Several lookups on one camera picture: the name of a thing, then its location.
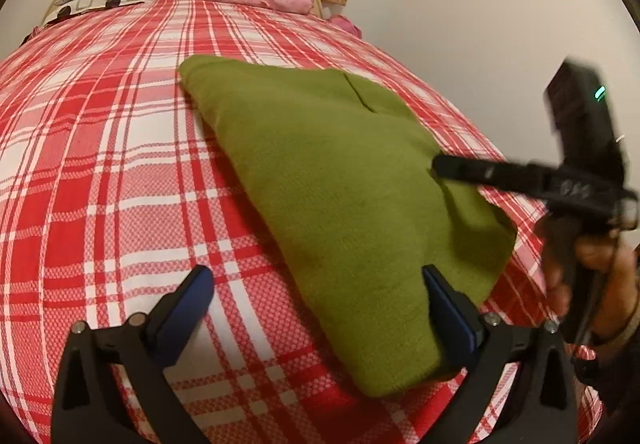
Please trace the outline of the person's right hand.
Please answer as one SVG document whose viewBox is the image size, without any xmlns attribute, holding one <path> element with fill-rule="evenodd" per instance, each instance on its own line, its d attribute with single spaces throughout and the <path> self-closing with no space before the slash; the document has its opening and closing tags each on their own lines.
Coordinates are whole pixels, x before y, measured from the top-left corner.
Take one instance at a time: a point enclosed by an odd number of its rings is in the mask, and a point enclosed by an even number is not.
<svg viewBox="0 0 640 444">
<path fill-rule="evenodd" d="M 626 340 L 638 328 L 639 275 L 620 230 L 546 216 L 535 232 L 546 295 L 566 343 L 594 348 Z"/>
</svg>

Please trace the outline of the dark sleeve forearm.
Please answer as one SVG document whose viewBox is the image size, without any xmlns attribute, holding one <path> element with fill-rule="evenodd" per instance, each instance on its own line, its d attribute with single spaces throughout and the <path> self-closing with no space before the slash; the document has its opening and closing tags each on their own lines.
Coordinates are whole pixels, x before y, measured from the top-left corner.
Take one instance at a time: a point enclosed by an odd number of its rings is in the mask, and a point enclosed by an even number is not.
<svg viewBox="0 0 640 444">
<path fill-rule="evenodd" d="M 576 360 L 577 379 L 598 391 L 609 415 L 639 415 L 639 302 L 626 326 L 594 349 L 594 360 Z"/>
</svg>

